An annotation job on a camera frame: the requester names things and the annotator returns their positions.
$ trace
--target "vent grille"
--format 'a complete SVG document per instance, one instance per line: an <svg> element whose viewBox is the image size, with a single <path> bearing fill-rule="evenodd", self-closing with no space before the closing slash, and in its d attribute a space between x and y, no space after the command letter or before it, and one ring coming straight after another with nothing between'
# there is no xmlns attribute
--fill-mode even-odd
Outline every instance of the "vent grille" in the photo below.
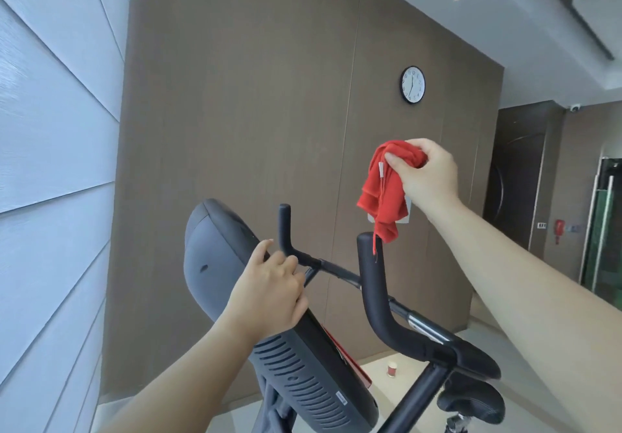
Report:
<svg viewBox="0 0 622 433"><path fill-rule="evenodd" d="M253 354L257 355L272 375L278 378L285 376L285 389L307 410L322 431L350 423L335 396L324 389L315 376L304 375L305 364L287 344L281 335L276 335L256 344Z"/></svg>

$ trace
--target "red and white cup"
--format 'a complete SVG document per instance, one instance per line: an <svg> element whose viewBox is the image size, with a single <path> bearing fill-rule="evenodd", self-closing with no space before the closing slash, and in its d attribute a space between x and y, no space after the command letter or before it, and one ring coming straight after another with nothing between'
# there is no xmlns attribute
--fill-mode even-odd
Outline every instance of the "red and white cup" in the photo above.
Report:
<svg viewBox="0 0 622 433"><path fill-rule="evenodd" d="M397 363L394 363L393 361L389 361L389 363L387 364L387 376L389 376L390 378L394 378L396 373L397 373Z"/></svg>

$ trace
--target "clock face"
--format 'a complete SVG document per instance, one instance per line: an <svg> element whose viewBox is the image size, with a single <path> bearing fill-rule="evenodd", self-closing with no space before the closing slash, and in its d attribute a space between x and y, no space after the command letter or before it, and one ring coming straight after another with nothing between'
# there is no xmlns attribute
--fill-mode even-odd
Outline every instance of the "clock face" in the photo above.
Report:
<svg viewBox="0 0 622 433"><path fill-rule="evenodd" d="M416 66L407 67L402 73L400 89L407 102L416 104L420 101L425 93L425 78L421 69Z"/></svg>

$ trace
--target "door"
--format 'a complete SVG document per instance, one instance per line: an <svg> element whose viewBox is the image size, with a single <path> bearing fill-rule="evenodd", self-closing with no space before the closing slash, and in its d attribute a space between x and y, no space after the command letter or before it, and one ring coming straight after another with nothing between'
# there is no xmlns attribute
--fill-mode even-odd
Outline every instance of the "door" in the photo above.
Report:
<svg viewBox="0 0 622 433"><path fill-rule="evenodd" d="M622 310L622 159L603 159L596 178L581 284Z"/></svg>

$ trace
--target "forearm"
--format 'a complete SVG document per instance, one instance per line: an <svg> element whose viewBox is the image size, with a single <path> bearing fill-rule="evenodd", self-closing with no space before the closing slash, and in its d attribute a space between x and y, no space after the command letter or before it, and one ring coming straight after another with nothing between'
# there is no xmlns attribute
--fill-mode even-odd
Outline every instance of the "forearm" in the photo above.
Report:
<svg viewBox="0 0 622 433"><path fill-rule="evenodd" d="M205 433L253 341L219 320L101 433Z"/></svg>
<svg viewBox="0 0 622 433"><path fill-rule="evenodd" d="M495 319L568 412L586 431L615 430L622 313L463 205L428 216Z"/></svg>

